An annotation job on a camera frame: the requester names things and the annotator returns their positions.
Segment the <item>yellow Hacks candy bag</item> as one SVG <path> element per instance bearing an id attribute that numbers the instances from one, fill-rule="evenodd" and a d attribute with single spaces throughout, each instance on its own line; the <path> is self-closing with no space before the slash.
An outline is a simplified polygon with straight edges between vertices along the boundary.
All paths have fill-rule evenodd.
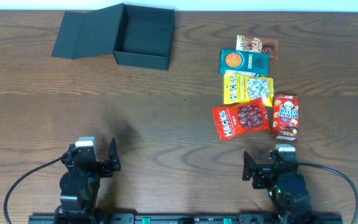
<path id="1" fill-rule="evenodd" d="M 248 103 L 254 99 L 261 98 L 265 106 L 272 107 L 273 97 L 272 78 L 224 75 L 223 102 L 225 105 Z"/>

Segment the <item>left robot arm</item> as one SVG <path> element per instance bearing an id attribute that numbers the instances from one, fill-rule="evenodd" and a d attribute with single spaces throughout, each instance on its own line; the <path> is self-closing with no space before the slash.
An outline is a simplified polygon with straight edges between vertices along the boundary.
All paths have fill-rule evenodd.
<path id="1" fill-rule="evenodd" d="M 120 171 L 121 163 L 115 139 L 111 140 L 108 159 L 97 161 L 97 151 L 94 137 L 81 137 L 60 159 L 68 172 L 60 179 L 61 205 L 55 210 L 54 223 L 103 222 L 103 212 L 96 209 L 100 180 Z"/>

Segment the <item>black gift box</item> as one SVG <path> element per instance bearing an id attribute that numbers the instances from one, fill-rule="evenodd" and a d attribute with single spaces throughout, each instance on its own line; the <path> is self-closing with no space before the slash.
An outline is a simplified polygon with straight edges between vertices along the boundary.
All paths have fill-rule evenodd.
<path id="1" fill-rule="evenodd" d="M 119 65 L 167 70 L 175 11 L 116 4 L 63 15 L 53 57 L 78 59 L 111 54 Z"/>

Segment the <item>red Hacks candy bag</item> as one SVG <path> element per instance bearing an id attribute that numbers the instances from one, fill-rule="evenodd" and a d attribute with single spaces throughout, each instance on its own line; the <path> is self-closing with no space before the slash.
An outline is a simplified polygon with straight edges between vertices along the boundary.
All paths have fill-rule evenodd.
<path id="1" fill-rule="evenodd" d="M 220 140 L 232 139 L 254 131 L 270 130 L 262 98 L 248 103 L 219 106 L 212 109 L 212 114 Z"/>

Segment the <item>brown Pocky snack box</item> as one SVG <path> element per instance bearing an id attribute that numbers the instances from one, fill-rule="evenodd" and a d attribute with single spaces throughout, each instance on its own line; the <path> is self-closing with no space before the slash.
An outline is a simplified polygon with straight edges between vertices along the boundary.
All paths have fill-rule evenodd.
<path id="1" fill-rule="evenodd" d="M 237 35 L 236 49 L 247 52 L 269 54 L 272 60 L 278 59 L 279 41 L 264 37 L 254 37 L 249 35 Z"/>

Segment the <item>teal cookie box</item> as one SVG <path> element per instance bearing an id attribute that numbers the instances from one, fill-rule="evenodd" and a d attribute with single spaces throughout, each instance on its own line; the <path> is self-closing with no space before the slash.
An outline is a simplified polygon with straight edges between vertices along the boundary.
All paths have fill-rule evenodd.
<path id="1" fill-rule="evenodd" d="M 266 77 L 269 74 L 269 54 L 222 49 L 218 73 Z"/>

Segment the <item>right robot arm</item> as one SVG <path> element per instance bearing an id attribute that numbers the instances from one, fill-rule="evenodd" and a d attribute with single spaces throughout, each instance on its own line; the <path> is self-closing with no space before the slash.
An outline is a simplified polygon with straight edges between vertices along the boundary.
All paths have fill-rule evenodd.
<path id="1" fill-rule="evenodd" d="M 298 173 L 294 149 L 274 149 L 271 164 L 258 164 L 248 152 L 244 153 L 242 179 L 251 180 L 254 189 L 265 189 L 272 201 L 279 223 L 313 223 L 311 197 L 304 177 Z"/>

